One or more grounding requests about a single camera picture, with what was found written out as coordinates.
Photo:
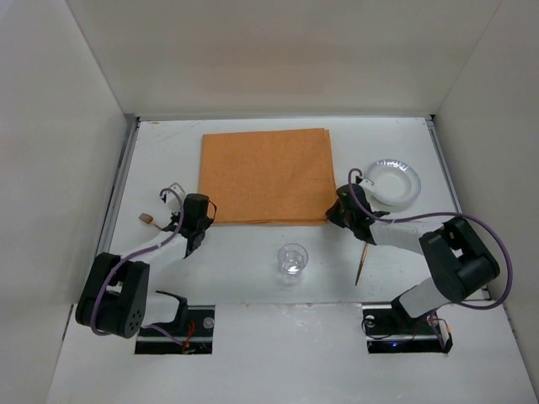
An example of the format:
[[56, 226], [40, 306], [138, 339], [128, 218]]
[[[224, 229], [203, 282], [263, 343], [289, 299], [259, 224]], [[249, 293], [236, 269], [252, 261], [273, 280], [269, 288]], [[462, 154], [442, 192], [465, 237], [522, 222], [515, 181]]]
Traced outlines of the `copper fork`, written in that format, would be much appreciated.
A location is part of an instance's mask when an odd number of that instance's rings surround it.
[[163, 228], [155, 221], [155, 219], [153, 218], [152, 215], [149, 215], [147, 213], [141, 213], [139, 216], [138, 216], [138, 219], [143, 222], [144, 224], [146, 225], [149, 225], [149, 226], [154, 226], [156, 227], [159, 231], [161, 231]]

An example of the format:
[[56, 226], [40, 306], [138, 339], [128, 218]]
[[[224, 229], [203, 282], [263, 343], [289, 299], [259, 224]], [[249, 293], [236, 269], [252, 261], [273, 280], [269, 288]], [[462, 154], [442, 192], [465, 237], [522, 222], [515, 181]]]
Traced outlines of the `copper spoon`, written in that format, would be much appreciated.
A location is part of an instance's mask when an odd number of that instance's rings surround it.
[[368, 249], [369, 249], [369, 243], [366, 243], [364, 248], [363, 248], [363, 251], [362, 251], [362, 254], [361, 254], [361, 257], [360, 257], [360, 262], [359, 262], [358, 269], [357, 269], [357, 273], [356, 273], [356, 276], [355, 276], [355, 286], [358, 285], [362, 270], [363, 270], [363, 268], [365, 266]]

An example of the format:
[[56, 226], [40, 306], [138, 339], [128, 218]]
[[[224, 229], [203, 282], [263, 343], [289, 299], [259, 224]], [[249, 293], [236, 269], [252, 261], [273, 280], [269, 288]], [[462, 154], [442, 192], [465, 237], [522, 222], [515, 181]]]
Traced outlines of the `white round plate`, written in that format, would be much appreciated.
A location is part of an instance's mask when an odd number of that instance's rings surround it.
[[415, 170], [395, 159], [373, 162], [366, 170], [372, 185], [372, 195], [384, 205], [406, 207], [419, 197], [422, 184]]

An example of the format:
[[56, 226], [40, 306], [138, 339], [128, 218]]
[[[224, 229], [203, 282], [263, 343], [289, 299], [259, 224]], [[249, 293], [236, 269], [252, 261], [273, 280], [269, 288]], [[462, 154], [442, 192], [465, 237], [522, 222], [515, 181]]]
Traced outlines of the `clear drinking glass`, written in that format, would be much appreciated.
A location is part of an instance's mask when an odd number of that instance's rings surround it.
[[277, 254], [281, 282], [286, 286], [297, 284], [308, 264], [307, 250], [300, 244], [287, 243]]

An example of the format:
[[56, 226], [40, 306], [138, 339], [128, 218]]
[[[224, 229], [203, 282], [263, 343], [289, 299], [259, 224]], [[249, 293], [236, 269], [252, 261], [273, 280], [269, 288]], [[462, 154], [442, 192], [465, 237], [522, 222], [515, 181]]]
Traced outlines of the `orange cloth placemat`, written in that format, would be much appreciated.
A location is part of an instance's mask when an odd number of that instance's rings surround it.
[[330, 134], [323, 128], [205, 134], [200, 193], [219, 224], [314, 225], [335, 201]]

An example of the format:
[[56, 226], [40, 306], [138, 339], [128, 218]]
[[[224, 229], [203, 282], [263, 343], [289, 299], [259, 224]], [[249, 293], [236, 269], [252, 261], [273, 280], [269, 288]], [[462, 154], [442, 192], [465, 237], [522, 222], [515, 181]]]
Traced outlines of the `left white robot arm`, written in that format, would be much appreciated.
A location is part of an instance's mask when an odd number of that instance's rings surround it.
[[151, 241], [122, 254], [102, 252], [94, 260], [75, 312], [76, 322], [98, 336], [132, 338], [140, 330], [147, 306], [152, 266], [163, 268], [188, 258], [205, 239], [216, 205], [204, 194], [165, 188], [162, 199], [176, 199], [171, 222]]

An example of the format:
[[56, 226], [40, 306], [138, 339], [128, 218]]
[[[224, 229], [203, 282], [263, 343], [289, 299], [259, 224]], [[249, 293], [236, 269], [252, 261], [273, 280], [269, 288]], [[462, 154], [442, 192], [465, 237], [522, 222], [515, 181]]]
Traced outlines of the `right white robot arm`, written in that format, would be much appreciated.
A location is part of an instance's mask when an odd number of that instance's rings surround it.
[[498, 261], [461, 214], [449, 213], [443, 223], [432, 221], [431, 215], [390, 220], [387, 212], [371, 210], [364, 188], [356, 183], [339, 187], [336, 195], [326, 211], [331, 223], [367, 244], [417, 253], [426, 262], [430, 277], [391, 301], [392, 318], [400, 325], [447, 304], [461, 304], [499, 276]]

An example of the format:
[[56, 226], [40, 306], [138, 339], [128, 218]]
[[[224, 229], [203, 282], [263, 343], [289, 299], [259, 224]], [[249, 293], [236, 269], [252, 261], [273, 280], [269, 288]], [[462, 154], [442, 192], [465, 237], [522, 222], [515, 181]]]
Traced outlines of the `left aluminium table rail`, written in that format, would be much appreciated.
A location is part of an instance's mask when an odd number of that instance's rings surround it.
[[119, 209], [117, 205], [121, 201], [121, 195], [123, 194], [123, 189], [125, 187], [126, 172], [130, 164], [130, 159], [134, 150], [134, 141], [136, 139], [136, 133], [140, 124], [140, 118], [135, 114], [124, 114], [124, 118], [126, 122], [125, 134], [110, 187], [109, 199], [106, 205], [102, 225], [99, 230], [97, 246], [94, 250], [92, 258], [89, 261], [89, 266], [85, 273], [84, 280], [87, 280], [89, 276], [94, 257], [109, 247], [109, 233], [117, 220]]

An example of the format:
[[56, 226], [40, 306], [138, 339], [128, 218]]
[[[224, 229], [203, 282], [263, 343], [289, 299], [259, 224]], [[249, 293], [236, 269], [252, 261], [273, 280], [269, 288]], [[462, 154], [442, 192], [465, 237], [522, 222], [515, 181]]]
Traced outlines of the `aluminium table rail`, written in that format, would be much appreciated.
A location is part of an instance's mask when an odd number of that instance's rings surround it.
[[456, 210], [456, 212], [461, 213], [462, 212], [462, 207], [461, 207], [460, 201], [458, 199], [458, 196], [456, 194], [456, 189], [454, 187], [454, 183], [452, 181], [451, 174], [450, 174], [449, 168], [448, 168], [447, 163], [446, 163], [446, 158], [445, 158], [444, 153], [443, 153], [442, 148], [441, 148], [440, 140], [439, 140], [439, 137], [438, 137], [438, 134], [437, 134], [437, 131], [436, 131], [436, 127], [435, 127], [435, 117], [434, 117], [434, 115], [428, 115], [425, 118], [425, 123], [426, 123], [427, 129], [428, 129], [428, 131], [430, 133], [430, 138], [431, 138], [431, 140], [433, 142], [433, 146], [435, 148], [435, 152], [436, 152], [438, 161], [440, 163], [441, 170], [442, 170], [443, 175], [444, 175], [444, 179], [446, 181], [446, 186], [447, 186], [447, 188], [449, 189], [449, 192], [450, 192], [453, 208]]
[[124, 118], [126, 122], [125, 134], [110, 187], [109, 199], [106, 205], [102, 225], [99, 230], [97, 246], [94, 250], [92, 258], [89, 261], [89, 266], [85, 273], [84, 280], [87, 280], [89, 276], [94, 257], [109, 247], [109, 233], [117, 220], [119, 209], [117, 205], [121, 201], [121, 195], [123, 194], [123, 189], [125, 187], [126, 172], [130, 164], [130, 159], [134, 150], [134, 141], [136, 139], [136, 133], [140, 124], [140, 118], [135, 114], [124, 114]]

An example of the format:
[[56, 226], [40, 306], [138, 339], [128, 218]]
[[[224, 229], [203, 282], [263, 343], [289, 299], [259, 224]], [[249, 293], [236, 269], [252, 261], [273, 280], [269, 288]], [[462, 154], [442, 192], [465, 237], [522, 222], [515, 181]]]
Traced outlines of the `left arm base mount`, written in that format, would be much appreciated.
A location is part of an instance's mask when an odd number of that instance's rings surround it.
[[216, 308], [192, 306], [186, 297], [159, 290], [161, 296], [173, 299], [172, 320], [150, 321], [136, 335], [135, 355], [209, 355], [213, 350]]

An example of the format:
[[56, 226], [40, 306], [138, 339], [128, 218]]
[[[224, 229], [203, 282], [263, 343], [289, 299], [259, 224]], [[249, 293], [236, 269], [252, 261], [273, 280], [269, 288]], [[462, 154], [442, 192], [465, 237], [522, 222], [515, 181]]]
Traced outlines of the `right aluminium table rail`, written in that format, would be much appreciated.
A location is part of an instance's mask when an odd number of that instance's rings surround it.
[[452, 181], [451, 174], [450, 174], [449, 168], [448, 168], [447, 163], [446, 163], [446, 158], [445, 158], [444, 153], [443, 153], [442, 148], [441, 148], [440, 140], [439, 140], [439, 137], [438, 137], [438, 134], [437, 134], [437, 131], [436, 131], [436, 127], [435, 127], [435, 117], [434, 117], [434, 115], [428, 115], [425, 118], [425, 123], [426, 123], [427, 129], [428, 129], [428, 131], [430, 133], [430, 138], [431, 138], [431, 140], [433, 142], [433, 146], [435, 148], [435, 152], [436, 152], [438, 161], [440, 163], [441, 170], [442, 170], [443, 175], [444, 175], [444, 179], [446, 181], [446, 186], [447, 186], [447, 188], [449, 189], [449, 192], [450, 192], [453, 208], [456, 210], [456, 212], [461, 213], [462, 212], [462, 207], [461, 207], [460, 201], [458, 199], [458, 196], [456, 194], [456, 189], [454, 187], [454, 183]]

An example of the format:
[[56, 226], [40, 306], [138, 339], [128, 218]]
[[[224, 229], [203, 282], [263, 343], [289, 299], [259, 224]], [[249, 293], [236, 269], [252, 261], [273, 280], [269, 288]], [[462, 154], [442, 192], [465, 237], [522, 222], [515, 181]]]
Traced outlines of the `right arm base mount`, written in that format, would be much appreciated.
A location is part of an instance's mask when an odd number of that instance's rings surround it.
[[361, 305], [361, 330], [369, 354], [448, 354], [453, 336], [437, 310], [412, 318], [393, 302]]

